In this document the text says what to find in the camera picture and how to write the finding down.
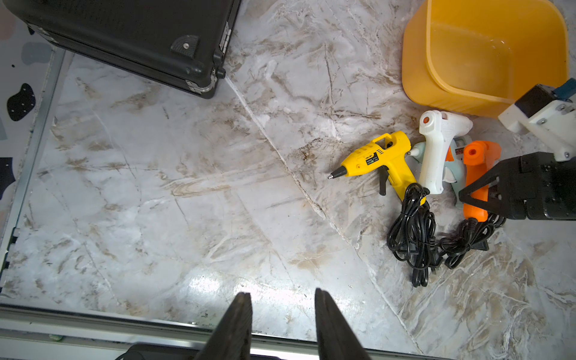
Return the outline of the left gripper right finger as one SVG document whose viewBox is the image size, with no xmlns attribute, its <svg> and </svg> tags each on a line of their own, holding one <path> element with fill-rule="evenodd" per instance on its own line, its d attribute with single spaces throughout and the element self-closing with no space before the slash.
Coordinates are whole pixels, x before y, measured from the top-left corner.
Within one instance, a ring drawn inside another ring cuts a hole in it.
<svg viewBox="0 0 576 360">
<path fill-rule="evenodd" d="M 316 288 L 314 304 L 320 359 L 371 359 L 327 291 Z"/>
</svg>

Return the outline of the white hot glue gun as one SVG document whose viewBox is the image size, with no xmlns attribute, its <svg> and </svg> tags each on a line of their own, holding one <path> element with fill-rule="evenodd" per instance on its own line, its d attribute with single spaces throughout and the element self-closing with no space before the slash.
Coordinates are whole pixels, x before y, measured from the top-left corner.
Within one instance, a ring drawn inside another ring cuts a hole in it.
<svg viewBox="0 0 576 360">
<path fill-rule="evenodd" d="M 464 115 L 439 110 L 428 110 L 419 120 L 419 133 L 425 137 L 424 157 L 419 184 L 430 194 L 443 192 L 443 169 L 451 142 L 455 137 L 467 135 L 473 122 Z"/>
</svg>

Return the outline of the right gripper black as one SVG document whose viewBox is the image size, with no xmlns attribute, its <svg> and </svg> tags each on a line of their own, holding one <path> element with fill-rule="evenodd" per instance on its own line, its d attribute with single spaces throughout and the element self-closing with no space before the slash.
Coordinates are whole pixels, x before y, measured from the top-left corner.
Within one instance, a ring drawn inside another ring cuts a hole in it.
<svg viewBox="0 0 576 360">
<path fill-rule="evenodd" d="M 494 165 L 459 192 L 465 218 L 573 221 L 575 159 L 558 162 L 551 153 L 535 152 Z"/>
</svg>

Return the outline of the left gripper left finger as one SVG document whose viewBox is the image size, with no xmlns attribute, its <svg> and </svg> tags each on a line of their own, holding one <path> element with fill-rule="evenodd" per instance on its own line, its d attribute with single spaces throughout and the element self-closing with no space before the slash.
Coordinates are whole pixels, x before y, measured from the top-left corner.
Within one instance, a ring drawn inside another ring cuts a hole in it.
<svg viewBox="0 0 576 360">
<path fill-rule="evenodd" d="M 239 292 L 194 359 L 250 359 L 252 319 L 251 294 Z"/>
</svg>

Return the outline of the mint green hot glue gun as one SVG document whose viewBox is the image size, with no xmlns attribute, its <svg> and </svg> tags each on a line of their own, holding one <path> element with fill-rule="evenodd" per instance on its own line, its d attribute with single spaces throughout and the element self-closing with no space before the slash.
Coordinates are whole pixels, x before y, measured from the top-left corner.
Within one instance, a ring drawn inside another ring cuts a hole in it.
<svg viewBox="0 0 576 360">
<path fill-rule="evenodd" d="M 464 164 L 464 150 L 472 142 L 471 137 L 460 136 L 451 141 L 444 163 L 442 180 L 451 185 L 455 196 L 455 206 L 463 209 L 464 204 L 459 200 L 459 192 L 466 186 L 466 166 Z"/>
</svg>

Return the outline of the yellow hot glue gun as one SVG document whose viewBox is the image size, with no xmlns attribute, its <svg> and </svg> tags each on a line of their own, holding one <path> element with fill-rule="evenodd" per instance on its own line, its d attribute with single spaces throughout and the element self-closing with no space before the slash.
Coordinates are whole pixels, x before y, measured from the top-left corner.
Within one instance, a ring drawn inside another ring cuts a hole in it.
<svg viewBox="0 0 576 360">
<path fill-rule="evenodd" d="M 427 201 L 429 190 L 416 181 L 405 157 L 412 146 L 402 132 L 385 133 L 353 151 L 328 178 L 379 173 L 379 194 L 386 195 L 391 185 L 401 200 L 399 215 L 386 236 L 394 257 L 412 269 L 414 287 L 426 287 L 430 270 L 437 266 L 435 250 L 436 220 Z"/>
</svg>

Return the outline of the yellow plastic storage box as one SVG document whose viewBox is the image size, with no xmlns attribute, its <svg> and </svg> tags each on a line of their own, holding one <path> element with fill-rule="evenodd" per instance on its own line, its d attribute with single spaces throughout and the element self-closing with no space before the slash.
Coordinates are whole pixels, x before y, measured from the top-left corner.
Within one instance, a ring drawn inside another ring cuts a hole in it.
<svg viewBox="0 0 576 360">
<path fill-rule="evenodd" d="M 537 84 L 569 78 L 569 36 L 550 1 L 424 1 L 403 35 L 401 78 L 420 105 L 498 117 Z"/>
</svg>

